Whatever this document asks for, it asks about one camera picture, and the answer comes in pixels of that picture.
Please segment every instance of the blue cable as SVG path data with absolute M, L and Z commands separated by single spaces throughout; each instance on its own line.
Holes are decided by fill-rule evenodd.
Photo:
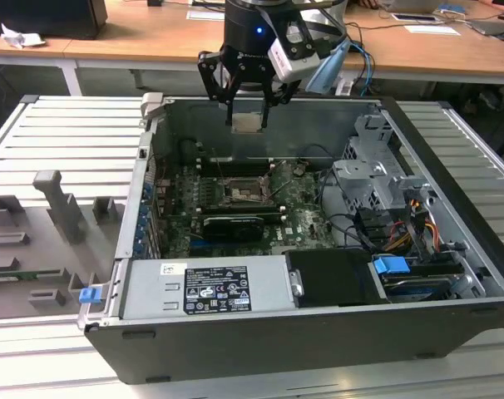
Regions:
M 370 75 L 372 73 L 372 64 L 370 62 L 370 57 L 368 56 L 368 53 L 366 51 L 364 51 L 357 44 L 352 43 L 352 46 L 354 46 L 361 53 L 361 55 L 363 57 L 365 57 L 365 61 L 367 62 L 367 79 L 365 80 L 365 86 L 363 87 L 363 90 L 361 91 L 361 96 L 363 96 L 365 94 L 365 92 L 367 91 L 368 86 L 370 85 Z

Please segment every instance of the paper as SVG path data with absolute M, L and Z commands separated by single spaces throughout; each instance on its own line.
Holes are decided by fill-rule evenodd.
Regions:
M 8 29 L 1 24 L 2 33 L 1 38 L 10 46 L 16 47 L 21 50 L 23 47 L 41 46 L 45 44 L 42 38 L 37 33 L 19 33 L 12 29 Z
M 410 25 L 405 27 L 411 33 L 431 33 L 433 35 L 453 35 L 461 36 L 461 34 L 451 27 L 441 27 L 434 25 Z
M 201 21 L 224 21 L 225 14 L 223 12 L 188 11 L 187 19 L 196 19 Z

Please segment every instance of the red wire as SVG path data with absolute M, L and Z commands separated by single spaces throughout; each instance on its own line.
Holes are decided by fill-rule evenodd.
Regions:
M 395 224 L 393 224 L 393 227 L 391 227 L 391 239 L 389 240 L 389 242 L 392 242 L 393 241 L 393 234 L 394 234 L 394 230 L 396 230 L 396 227 L 399 226 L 400 224 L 404 224 L 405 222 L 403 221 L 399 221 L 399 222 L 396 222 Z

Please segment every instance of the robotic arm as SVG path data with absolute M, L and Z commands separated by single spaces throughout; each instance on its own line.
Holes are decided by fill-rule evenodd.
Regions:
M 227 105 L 226 125 L 232 125 L 233 100 L 246 84 L 264 93 L 261 127 L 267 126 L 269 109 L 287 104 L 301 80 L 346 37 L 338 32 L 341 39 L 337 41 L 328 36 L 314 40 L 301 12 L 330 8 L 343 1 L 226 0 L 224 43 L 219 52 L 201 52 L 198 61 L 208 96 Z M 230 75 L 224 87 L 215 79 L 219 63 Z M 274 75 L 282 82 L 276 91 L 272 88 Z

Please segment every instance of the blue latch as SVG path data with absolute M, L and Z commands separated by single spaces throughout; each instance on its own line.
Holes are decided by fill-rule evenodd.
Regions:
M 374 267 L 378 274 L 411 272 L 405 258 L 401 256 L 382 256 L 374 260 Z
M 102 287 L 83 288 L 78 296 L 80 303 L 101 303 Z

